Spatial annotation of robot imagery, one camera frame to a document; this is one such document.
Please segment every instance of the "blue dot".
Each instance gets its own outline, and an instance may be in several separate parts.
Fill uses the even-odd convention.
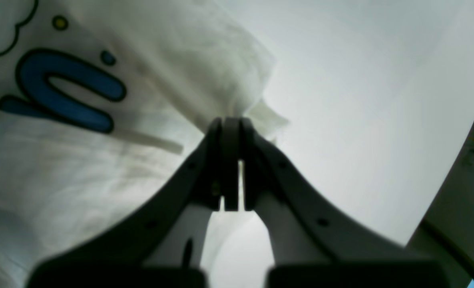
[[[108,66],[113,66],[114,64],[116,64],[116,58],[108,51],[102,51],[100,59],[102,60],[102,62],[104,62],[104,64]]]

